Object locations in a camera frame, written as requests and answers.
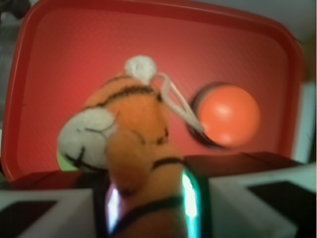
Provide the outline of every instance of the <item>white surface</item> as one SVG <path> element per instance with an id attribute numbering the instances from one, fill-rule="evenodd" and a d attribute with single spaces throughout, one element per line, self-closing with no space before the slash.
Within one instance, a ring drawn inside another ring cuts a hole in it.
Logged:
<path id="1" fill-rule="evenodd" d="M 289 181 L 316 193 L 316 163 L 209 179 L 214 237 L 295 237 L 297 227 L 246 188 L 274 181 Z"/>
<path id="2" fill-rule="evenodd" d="M 57 200 L 58 203 L 20 234 L 19 238 L 96 237 L 91 189 L 54 191 L 0 190 L 0 210 L 17 201 L 34 200 Z"/>
<path id="3" fill-rule="evenodd" d="M 292 158 L 307 163 L 316 130 L 316 84 L 308 82 L 302 85 Z"/>
<path id="4" fill-rule="evenodd" d="M 283 24 L 299 41 L 316 33 L 316 0 L 196 0 L 235 8 Z"/>

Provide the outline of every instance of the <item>red tray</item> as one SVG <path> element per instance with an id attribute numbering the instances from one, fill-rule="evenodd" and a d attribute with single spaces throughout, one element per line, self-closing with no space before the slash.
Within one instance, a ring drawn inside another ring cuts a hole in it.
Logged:
<path id="1" fill-rule="evenodd" d="M 58 170 L 63 123 L 140 54 L 188 100 L 211 82 L 249 91 L 261 126 L 238 151 L 291 155 L 303 61 L 282 25 L 187 1 L 41 0 L 23 21 L 12 65 L 1 154 L 8 179 Z M 175 116 L 170 134 L 185 155 L 236 152 L 201 145 Z"/>

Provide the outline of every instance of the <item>plush toy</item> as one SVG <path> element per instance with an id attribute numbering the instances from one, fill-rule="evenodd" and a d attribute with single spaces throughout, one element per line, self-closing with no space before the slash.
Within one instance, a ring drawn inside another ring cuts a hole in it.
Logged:
<path id="1" fill-rule="evenodd" d="M 120 195 L 111 233 L 116 238 L 187 237 L 183 157 L 168 140 L 172 84 L 163 76 L 161 93 L 153 85 L 157 75 L 149 57 L 128 60 L 125 72 L 98 89 L 59 134 L 58 150 L 71 164 L 89 172 L 108 170 Z"/>

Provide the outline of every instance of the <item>black stripe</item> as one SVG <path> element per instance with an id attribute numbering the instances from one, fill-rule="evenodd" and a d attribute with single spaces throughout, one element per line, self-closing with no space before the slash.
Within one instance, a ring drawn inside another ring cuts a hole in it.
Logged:
<path id="1" fill-rule="evenodd" d="M 165 136 L 168 137 L 169 133 L 167 128 L 164 129 L 164 132 L 165 132 Z"/>
<path id="2" fill-rule="evenodd" d="M 150 202 L 146 205 L 136 207 L 128 212 L 114 227 L 110 237 L 114 237 L 123 229 L 133 224 L 142 216 L 162 209 L 170 209 L 183 205 L 183 196 L 173 196 L 158 201 Z"/>
<path id="3" fill-rule="evenodd" d="M 67 154 L 65 154 L 65 157 L 66 157 L 67 159 L 69 159 L 70 161 L 74 162 L 73 165 L 74 165 L 75 167 L 77 167 L 77 168 L 80 168 L 81 166 L 83 166 L 83 167 L 86 167 L 86 168 L 88 168 L 88 169 L 90 169 L 90 170 L 92 170 L 92 171 L 94 171 L 94 172 L 99 172 L 99 173 L 100 173 L 100 172 L 101 172 L 101 173 L 105 173 L 105 172 L 106 172 L 105 169 L 100 169 L 100 168 L 91 166 L 91 165 L 89 165 L 89 164 L 83 162 L 83 161 L 82 161 L 82 158 L 80 158 L 80 157 L 79 157 L 78 160 L 76 160 L 76 159 L 74 159 L 74 158 L 68 156 Z"/>
<path id="4" fill-rule="evenodd" d="M 128 86 L 121 89 L 119 92 L 116 92 L 110 95 L 104 102 L 98 103 L 96 107 L 104 107 L 106 104 L 108 104 L 111 101 L 114 101 L 118 98 L 125 98 L 134 94 L 154 94 L 154 91 L 150 86 L 143 86 L 143 85 Z"/>
<path id="5" fill-rule="evenodd" d="M 184 160 L 177 157 L 167 157 L 161 160 L 157 160 L 153 163 L 152 170 L 155 170 L 157 167 L 168 165 L 168 164 L 185 164 Z"/>
<path id="6" fill-rule="evenodd" d="M 113 77 L 113 78 L 109 79 L 106 83 L 104 83 L 104 85 L 106 85 L 106 84 L 108 84 L 108 83 L 111 83 L 111 82 L 114 82 L 114 81 L 117 81 L 117 80 L 120 80 L 120 79 L 125 79 L 125 78 L 131 78 L 131 77 L 128 76 L 128 75 Z"/>
<path id="7" fill-rule="evenodd" d="M 160 93 L 157 95 L 157 100 L 158 100 L 159 102 L 162 102 L 162 101 L 163 101 L 162 95 L 161 95 Z"/>

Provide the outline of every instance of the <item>toy ear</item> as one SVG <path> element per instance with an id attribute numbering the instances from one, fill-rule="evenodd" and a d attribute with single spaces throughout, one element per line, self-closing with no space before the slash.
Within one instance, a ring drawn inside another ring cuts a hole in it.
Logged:
<path id="1" fill-rule="evenodd" d="M 127 75 L 139 79 L 147 85 L 157 72 L 157 66 L 148 56 L 135 56 L 129 59 L 125 63 L 124 69 Z"/>

